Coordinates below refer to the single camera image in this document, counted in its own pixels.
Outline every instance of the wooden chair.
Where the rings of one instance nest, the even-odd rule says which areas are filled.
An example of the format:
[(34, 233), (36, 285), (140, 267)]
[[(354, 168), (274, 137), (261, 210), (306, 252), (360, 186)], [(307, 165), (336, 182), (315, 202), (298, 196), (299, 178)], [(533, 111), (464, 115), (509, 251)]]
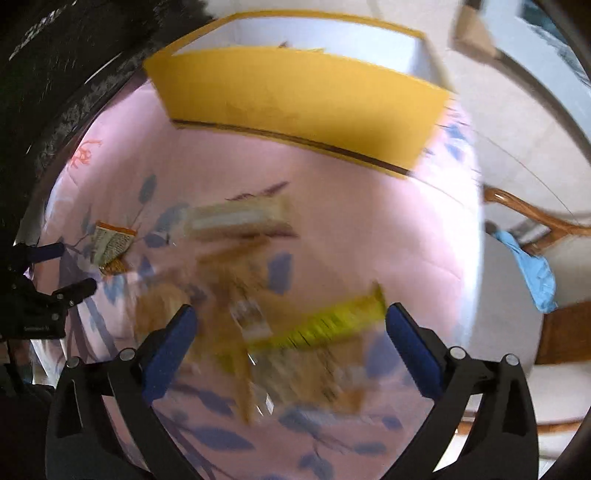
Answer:
[[(522, 245), (530, 255), (541, 255), (548, 247), (568, 237), (591, 236), (591, 226), (575, 225), (555, 218), (504, 190), (485, 187), (485, 202), (495, 202), (550, 228), (537, 240)], [(486, 249), (483, 285), (486, 282)], [(535, 357), (536, 365), (591, 360), (591, 301), (558, 308), (545, 314)]]

